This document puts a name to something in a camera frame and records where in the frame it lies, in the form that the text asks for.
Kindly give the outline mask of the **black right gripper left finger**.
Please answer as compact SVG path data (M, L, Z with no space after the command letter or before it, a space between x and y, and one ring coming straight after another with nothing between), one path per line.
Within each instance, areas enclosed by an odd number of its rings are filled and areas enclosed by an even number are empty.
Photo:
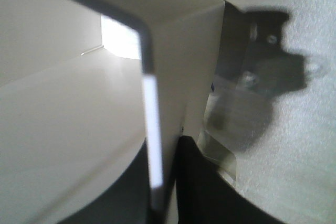
M104 193L60 223L151 223L146 142Z

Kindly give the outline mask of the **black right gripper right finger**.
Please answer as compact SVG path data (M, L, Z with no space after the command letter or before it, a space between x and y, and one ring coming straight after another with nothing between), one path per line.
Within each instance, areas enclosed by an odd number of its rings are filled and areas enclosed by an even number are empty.
M250 203L215 171L190 136L176 149L179 223L280 223Z

